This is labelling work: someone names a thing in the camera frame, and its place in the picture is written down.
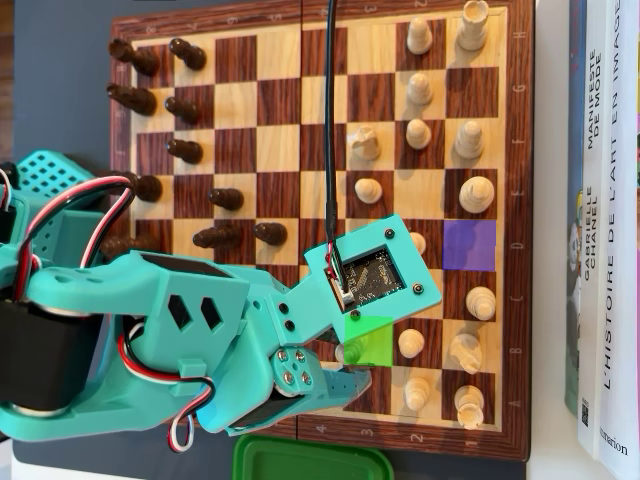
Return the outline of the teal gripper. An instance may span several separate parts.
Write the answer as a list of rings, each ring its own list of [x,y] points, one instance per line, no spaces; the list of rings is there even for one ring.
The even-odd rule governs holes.
[[[213,399],[197,413],[209,433],[239,435],[282,419],[342,407],[372,383],[368,369],[325,368],[318,356],[334,356],[345,318],[322,288],[301,283],[252,285],[233,339],[212,379]]]

